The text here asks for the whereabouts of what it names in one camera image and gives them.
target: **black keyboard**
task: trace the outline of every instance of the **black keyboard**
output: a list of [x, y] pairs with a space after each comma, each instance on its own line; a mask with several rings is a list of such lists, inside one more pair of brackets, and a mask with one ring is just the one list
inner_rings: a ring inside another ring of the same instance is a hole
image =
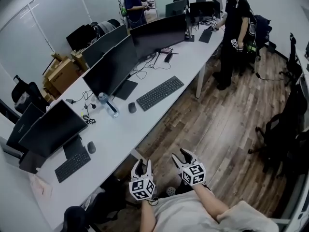
[[71, 159], [67, 160], [55, 170], [59, 183], [67, 179], [90, 160], [91, 159], [86, 150], [76, 154]]
[[180, 89], [183, 85], [184, 84], [176, 76], [173, 76], [171, 79], [155, 87], [136, 101], [144, 111], [147, 111], [164, 98]]

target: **black t-shirt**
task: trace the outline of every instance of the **black t-shirt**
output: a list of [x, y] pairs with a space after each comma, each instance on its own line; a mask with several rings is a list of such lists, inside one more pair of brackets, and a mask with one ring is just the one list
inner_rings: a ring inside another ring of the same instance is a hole
[[[141, 0], [125, 0], [126, 9], [141, 6]], [[143, 16], [144, 10], [128, 11], [127, 15], [132, 22], [137, 23]]]
[[225, 22], [225, 36], [226, 40], [238, 39], [242, 25], [243, 17], [250, 17], [250, 5], [247, 0], [239, 0], [236, 8], [237, 0], [227, 0], [225, 12], [227, 18]]

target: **man in black shirt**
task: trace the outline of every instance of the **man in black shirt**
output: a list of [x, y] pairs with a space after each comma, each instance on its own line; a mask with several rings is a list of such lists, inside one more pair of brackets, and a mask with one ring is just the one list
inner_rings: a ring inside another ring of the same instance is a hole
[[[234, 65], [240, 64], [240, 74], [244, 71], [242, 51], [245, 45], [245, 36], [249, 26], [249, 17], [252, 15], [247, 0], [227, 0], [225, 12], [227, 16], [216, 25], [219, 29], [225, 25], [223, 47], [221, 53], [221, 71], [213, 74], [217, 79], [219, 90], [224, 90], [231, 85]], [[236, 39], [238, 47], [235, 48], [231, 40]]]
[[147, 7], [142, 6], [141, 0], [125, 0], [125, 6], [132, 29], [147, 23], [144, 14]]

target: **clear plastic bottle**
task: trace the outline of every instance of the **clear plastic bottle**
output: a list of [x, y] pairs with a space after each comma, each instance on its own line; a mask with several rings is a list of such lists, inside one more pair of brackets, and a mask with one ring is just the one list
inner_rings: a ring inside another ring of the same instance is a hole
[[117, 118], [119, 116], [118, 108], [107, 94], [99, 93], [98, 100], [100, 101], [100, 103], [103, 105], [103, 107], [106, 109], [107, 113], [111, 117]]

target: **computer mouse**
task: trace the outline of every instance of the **computer mouse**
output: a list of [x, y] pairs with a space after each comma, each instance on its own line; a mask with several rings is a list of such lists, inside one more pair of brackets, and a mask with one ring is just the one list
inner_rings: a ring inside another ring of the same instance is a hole
[[95, 144], [93, 142], [89, 142], [88, 145], [87, 145], [87, 148], [88, 148], [88, 152], [90, 154], [93, 154], [96, 152], [96, 147], [95, 147]]
[[136, 112], [136, 105], [134, 102], [129, 104], [129, 112], [132, 114]]

